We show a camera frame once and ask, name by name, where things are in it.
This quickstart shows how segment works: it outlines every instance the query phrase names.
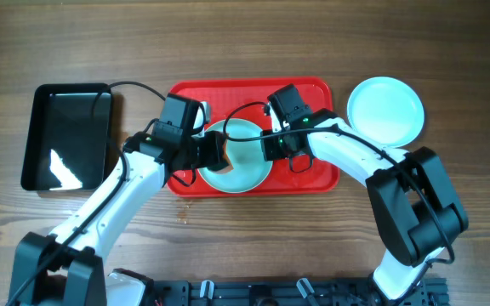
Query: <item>white round plate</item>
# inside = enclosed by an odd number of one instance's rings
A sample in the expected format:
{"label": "white round plate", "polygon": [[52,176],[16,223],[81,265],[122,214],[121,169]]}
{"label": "white round plate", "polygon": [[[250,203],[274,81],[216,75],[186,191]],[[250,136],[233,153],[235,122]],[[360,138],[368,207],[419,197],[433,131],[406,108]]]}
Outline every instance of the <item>white round plate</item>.
{"label": "white round plate", "polygon": [[406,83],[387,76],[358,84],[350,94],[347,117],[357,132],[394,148],[412,142],[424,125],[419,96]]}
{"label": "white round plate", "polygon": [[[207,131],[222,132],[224,121],[212,125]],[[260,136],[262,129],[256,124],[243,119],[230,119],[226,132],[233,138],[249,138]],[[216,190],[226,193],[242,193],[249,191],[270,174],[273,161],[265,161],[260,140],[248,142],[229,141],[226,144],[226,155],[231,161],[233,170],[224,174],[213,173],[207,168],[198,172],[203,180]]]}

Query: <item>wood grain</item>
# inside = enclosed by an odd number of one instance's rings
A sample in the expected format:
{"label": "wood grain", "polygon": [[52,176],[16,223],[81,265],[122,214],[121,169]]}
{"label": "wood grain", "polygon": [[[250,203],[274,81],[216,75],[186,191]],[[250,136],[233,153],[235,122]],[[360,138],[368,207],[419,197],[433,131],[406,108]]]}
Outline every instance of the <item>wood grain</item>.
{"label": "wood grain", "polygon": [[[341,116],[368,77],[394,76],[419,93],[427,123],[408,149],[442,157],[470,215],[457,262],[434,273],[448,278],[454,305],[490,305],[490,2],[107,2],[0,6],[0,304],[18,241],[48,233],[89,195],[20,187],[37,86],[135,80],[166,93],[186,79],[313,75]],[[115,128],[133,133],[159,115],[148,93],[118,91]],[[163,190],[106,268],[190,281],[365,276],[383,251],[365,190],[343,175],[320,195],[190,201]]]}

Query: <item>light blue plate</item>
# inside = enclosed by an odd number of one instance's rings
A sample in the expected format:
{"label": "light blue plate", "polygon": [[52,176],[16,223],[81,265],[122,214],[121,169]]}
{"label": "light blue plate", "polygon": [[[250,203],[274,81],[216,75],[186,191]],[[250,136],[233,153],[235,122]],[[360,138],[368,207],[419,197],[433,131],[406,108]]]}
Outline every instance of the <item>light blue plate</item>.
{"label": "light blue plate", "polygon": [[406,83],[387,76],[358,84],[350,94],[347,117],[357,132],[394,148],[412,142],[424,125],[419,96]]}
{"label": "light blue plate", "polygon": [[[212,125],[207,131],[222,132],[224,121]],[[249,138],[260,136],[262,129],[256,124],[243,119],[230,119],[226,132],[233,138]],[[217,174],[207,168],[198,172],[211,187],[226,193],[249,191],[262,183],[270,174],[273,161],[265,161],[260,141],[233,142],[226,144],[226,155],[234,167],[228,173]]]}

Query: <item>red tray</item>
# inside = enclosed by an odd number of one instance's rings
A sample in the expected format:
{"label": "red tray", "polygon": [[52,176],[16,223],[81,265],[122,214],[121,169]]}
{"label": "red tray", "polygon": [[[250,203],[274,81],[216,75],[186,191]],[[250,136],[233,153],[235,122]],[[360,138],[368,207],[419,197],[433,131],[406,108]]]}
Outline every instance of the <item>red tray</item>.
{"label": "red tray", "polygon": [[[179,94],[211,105],[211,123],[226,117],[238,106],[253,101],[267,102],[270,94],[288,84],[294,84],[302,99],[313,111],[326,108],[332,110],[332,94],[328,85],[318,77],[281,77],[218,81],[185,81],[177,83],[170,93]],[[271,128],[271,120],[264,116],[262,107],[251,106],[238,112],[235,118],[254,122],[262,129]],[[294,159],[294,169],[304,169],[309,165],[307,156]],[[191,172],[177,172],[177,176],[190,181]],[[168,187],[182,197],[220,196],[266,196],[294,195],[326,192],[339,181],[339,169],[319,160],[314,160],[311,169],[303,173],[293,173],[288,160],[274,161],[268,177],[256,188],[241,194],[228,194],[209,186],[197,173],[197,180],[191,187],[185,187],[175,179],[168,181]]]}

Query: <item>black container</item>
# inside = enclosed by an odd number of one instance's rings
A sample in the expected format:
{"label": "black container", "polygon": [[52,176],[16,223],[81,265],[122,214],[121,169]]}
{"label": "black container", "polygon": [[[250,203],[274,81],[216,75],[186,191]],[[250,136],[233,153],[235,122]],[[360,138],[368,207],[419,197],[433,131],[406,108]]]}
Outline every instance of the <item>black container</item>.
{"label": "black container", "polygon": [[108,90],[90,110],[104,83],[45,84],[33,99],[20,181],[25,190],[92,190],[104,179],[111,134]]}

